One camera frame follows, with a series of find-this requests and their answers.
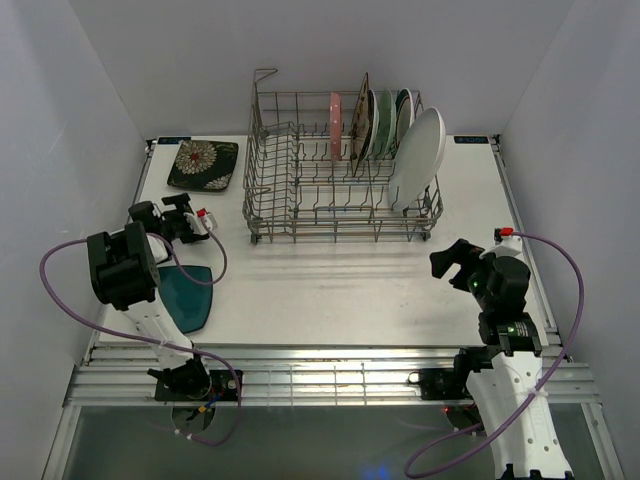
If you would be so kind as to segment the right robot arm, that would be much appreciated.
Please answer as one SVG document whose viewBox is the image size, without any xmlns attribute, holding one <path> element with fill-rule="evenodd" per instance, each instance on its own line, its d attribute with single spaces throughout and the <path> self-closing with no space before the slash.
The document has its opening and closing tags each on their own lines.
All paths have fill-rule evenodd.
<svg viewBox="0 0 640 480">
<path fill-rule="evenodd" d="M 490 442 L 499 479 L 571 479 L 544 389 L 542 345 L 526 310 L 530 270 L 514 256 L 487 253 L 464 239 L 451 259 L 451 285 L 480 307 L 480 347 L 459 351 L 451 382 L 472 397 Z"/>
</svg>

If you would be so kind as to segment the green red rimmed white plate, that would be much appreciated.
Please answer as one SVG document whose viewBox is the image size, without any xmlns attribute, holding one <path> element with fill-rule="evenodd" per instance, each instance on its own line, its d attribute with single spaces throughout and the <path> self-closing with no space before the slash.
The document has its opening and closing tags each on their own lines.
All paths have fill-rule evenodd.
<svg viewBox="0 0 640 480">
<path fill-rule="evenodd" d="M 402 89 L 396 97 L 395 146 L 398 147 L 414 122 L 414 103 L 411 91 Z"/>
</svg>

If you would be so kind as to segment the cream floral square plate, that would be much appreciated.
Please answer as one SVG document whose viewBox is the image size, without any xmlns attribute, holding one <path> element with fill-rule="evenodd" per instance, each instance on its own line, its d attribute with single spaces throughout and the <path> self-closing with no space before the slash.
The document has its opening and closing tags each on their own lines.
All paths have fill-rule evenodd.
<svg viewBox="0 0 640 480">
<path fill-rule="evenodd" d="M 360 163 L 368 151 L 371 136 L 371 101 L 370 101 L 370 82 L 369 73 L 366 72 L 363 77 L 361 88 L 359 90 L 356 106 L 352 116 L 352 126 L 350 132 L 351 138 L 351 170 L 355 175 Z"/>
</svg>

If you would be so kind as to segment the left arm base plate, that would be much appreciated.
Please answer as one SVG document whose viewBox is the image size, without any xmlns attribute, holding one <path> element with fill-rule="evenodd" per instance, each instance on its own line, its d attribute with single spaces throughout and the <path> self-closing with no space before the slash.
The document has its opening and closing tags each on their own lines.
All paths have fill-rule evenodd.
<svg viewBox="0 0 640 480">
<path fill-rule="evenodd" d="M 200 398 L 188 395 L 173 393 L 170 389 L 157 381 L 153 399 L 160 402 L 202 402 L 211 400 L 222 402 L 236 402 L 238 400 L 238 388 L 242 386 L 244 372 L 240 369 L 235 371 L 236 378 L 227 370 L 210 370 L 211 385 L 205 396 Z"/>
</svg>

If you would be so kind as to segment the pink dotted scalloped plate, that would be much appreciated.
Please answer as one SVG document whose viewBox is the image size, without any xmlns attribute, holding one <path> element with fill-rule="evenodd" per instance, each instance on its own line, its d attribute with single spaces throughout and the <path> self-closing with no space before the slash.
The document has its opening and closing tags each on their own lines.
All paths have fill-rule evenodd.
<svg viewBox="0 0 640 480">
<path fill-rule="evenodd" d="M 342 109 L 341 96 L 337 92 L 330 95 L 329 147 L 332 162 L 342 159 Z"/>
</svg>

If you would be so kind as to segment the white oval plate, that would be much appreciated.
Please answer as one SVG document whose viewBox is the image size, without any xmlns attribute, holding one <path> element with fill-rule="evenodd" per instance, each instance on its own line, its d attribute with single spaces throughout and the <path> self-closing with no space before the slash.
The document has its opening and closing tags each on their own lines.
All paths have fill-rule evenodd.
<svg viewBox="0 0 640 480">
<path fill-rule="evenodd" d="M 395 156 L 388 200 L 401 211 L 416 201 L 435 178 L 444 158 L 446 127 L 440 111 L 430 107 L 414 121 Z"/>
</svg>

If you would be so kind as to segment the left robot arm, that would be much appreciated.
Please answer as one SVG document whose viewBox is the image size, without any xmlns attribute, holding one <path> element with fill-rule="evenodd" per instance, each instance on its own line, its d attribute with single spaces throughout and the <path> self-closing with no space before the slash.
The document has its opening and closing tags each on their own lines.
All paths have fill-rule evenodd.
<svg viewBox="0 0 640 480">
<path fill-rule="evenodd" d="M 168 304 L 202 311 L 208 343 L 258 347 L 456 346 L 474 340 L 469 301 L 433 279 L 427 247 L 260 247 L 216 224 L 187 194 L 131 206 L 120 231 L 88 240 L 97 298 L 129 321 L 171 393 L 210 396 L 198 340 Z"/>
</svg>

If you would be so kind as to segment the green floral plate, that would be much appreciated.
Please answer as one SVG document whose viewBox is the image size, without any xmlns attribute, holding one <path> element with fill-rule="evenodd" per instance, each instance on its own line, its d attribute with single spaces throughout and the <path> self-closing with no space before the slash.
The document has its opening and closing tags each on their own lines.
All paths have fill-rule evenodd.
<svg viewBox="0 0 640 480">
<path fill-rule="evenodd" d="M 378 159 L 381 159 L 390 149 L 396 124 L 396 105 L 394 96 L 389 89 L 385 89 L 380 95 L 378 114 L 379 123 L 374 153 Z"/>
</svg>

